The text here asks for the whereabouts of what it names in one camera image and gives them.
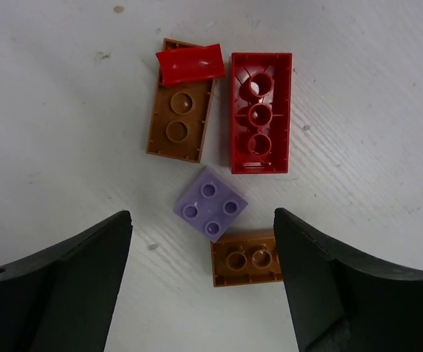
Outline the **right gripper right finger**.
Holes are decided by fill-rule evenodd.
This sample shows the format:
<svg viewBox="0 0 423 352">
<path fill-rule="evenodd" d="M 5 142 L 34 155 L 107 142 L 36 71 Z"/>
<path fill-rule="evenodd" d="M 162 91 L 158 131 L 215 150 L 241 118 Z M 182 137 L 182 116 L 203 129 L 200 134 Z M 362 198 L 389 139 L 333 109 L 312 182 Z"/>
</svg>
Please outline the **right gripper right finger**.
<svg viewBox="0 0 423 352">
<path fill-rule="evenodd" d="M 423 351 L 423 271 L 317 230 L 284 208 L 273 230 L 300 351 Z"/>
</svg>

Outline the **lavender 2x2 lego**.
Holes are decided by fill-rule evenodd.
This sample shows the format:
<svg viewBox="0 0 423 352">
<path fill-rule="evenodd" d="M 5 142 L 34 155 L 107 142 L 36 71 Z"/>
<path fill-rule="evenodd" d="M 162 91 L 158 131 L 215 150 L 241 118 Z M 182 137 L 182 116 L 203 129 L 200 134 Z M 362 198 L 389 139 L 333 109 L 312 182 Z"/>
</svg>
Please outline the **lavender 2x2 lego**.
<svg viewBox="0 0 423 352">
<path fill-rule="evenodd" d="M 206 166 L 178 198 L 174 213 L 216 242 L 247 206 L 238 192 Z"/>
</svg>

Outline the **brown lego plate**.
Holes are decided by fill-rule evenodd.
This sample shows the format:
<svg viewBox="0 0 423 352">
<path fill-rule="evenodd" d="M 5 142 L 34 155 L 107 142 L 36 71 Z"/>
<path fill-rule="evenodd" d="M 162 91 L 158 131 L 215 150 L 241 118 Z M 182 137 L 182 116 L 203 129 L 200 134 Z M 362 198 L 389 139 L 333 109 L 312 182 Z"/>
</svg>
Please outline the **brown lego plate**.
<svg viewBox="0 0 423 352">
<path fill-rule="evenodd" d="M 214 287 L 281 282 L 273 230 L 227 232 L 210 244 Z"/>
<path fill-rule="evenodd" d="M 208 45 L 166 38 L 161 51 L 197 46 Z M 159 67 L 146 153 L 199 163 L 217 78 L 170 87 L 161 79 Z"/>
</svg>

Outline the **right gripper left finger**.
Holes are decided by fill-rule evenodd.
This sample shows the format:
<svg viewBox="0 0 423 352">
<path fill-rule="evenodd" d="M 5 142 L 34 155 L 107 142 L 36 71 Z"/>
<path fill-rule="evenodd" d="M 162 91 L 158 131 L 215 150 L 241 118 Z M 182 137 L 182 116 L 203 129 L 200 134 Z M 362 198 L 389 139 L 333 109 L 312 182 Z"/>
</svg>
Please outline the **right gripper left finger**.
<svg viewBox="0 0 423 352">
<path fill-rule="evenodd" d="M 0 351 L 103 351 L 132 232 L 122 210 L 0 265 Z"/>
</svg>

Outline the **red lego brick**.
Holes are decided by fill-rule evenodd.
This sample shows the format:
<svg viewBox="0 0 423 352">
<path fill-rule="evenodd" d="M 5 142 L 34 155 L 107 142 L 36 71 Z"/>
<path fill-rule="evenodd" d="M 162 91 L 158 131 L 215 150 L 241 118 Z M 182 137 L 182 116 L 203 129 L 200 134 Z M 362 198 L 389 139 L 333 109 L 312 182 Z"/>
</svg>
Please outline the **red lego brick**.
<svg viewBox="0 0 423 352">
<path fill-rule="evenodd" d="M 234 175 L 285 174 L 290 160 L 291 53 L 233 53 L 229 168 Z"/>
</svg>

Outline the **small red curved lego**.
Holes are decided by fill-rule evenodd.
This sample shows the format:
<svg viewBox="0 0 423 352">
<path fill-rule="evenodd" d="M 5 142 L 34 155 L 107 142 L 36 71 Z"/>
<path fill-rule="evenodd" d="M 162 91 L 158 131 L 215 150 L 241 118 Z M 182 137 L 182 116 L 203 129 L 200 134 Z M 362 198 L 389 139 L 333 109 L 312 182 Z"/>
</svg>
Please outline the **small red curved lego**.
<svg viewBox="0 0 423 352">
<path fill-rule="evenodd" d="M 192 84 L 226 75 L 221 46 L 197 46 L 158 52 L 156 57 L 165 87 Z"/>
</svg>

